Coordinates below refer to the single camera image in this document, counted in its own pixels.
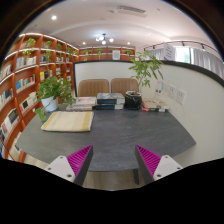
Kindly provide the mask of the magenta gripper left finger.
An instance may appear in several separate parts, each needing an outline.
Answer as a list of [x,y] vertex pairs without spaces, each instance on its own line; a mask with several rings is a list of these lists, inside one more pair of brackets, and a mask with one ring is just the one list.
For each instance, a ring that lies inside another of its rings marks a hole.
[[82,186],[93,156],[93,146],[89,145],[69,156],[58,156],[45,170],[65,180]]

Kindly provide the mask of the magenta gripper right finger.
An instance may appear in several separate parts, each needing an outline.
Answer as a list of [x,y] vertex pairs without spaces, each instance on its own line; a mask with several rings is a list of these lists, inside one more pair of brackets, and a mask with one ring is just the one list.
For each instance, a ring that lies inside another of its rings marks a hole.
[[139,145],[135,146],[135,156],[146,184],[182,169],[182,166],[169,155],[159,156]]

